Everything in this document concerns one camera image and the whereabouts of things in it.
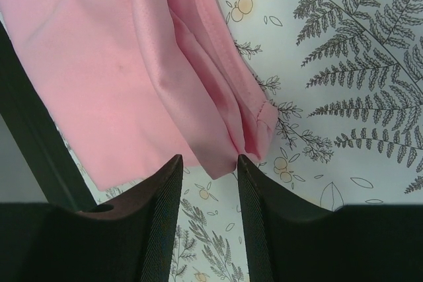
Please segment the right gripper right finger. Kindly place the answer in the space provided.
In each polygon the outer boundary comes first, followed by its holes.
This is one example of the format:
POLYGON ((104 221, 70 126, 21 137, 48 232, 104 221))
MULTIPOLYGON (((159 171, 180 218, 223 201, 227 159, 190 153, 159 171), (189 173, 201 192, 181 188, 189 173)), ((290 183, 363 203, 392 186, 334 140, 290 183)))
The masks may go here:
POLYGON ((330 215, 265 176, 245 155, 237 162, 251 281, 329 281, 321 220, 330 215))

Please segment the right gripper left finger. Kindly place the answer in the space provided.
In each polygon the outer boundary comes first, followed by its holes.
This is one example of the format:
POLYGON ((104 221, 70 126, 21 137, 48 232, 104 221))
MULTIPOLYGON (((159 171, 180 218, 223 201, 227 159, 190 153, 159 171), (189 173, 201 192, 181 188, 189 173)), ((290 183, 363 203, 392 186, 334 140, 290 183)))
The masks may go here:
POLYGON ((168 281, 182 175, 177 155, 124 193, 79 212, 91 224, 76 281, 168 281))

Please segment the pink t shirt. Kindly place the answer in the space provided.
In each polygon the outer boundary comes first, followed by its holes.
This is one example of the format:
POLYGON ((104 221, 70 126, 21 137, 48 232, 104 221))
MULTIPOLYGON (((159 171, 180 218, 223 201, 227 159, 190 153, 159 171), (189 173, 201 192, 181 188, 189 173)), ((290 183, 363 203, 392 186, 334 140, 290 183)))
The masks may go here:
POLYGON ((1 0, 17 56, 99 190, 174 155, 217 179, 268 153, 277 109, 216 0, 1 0))

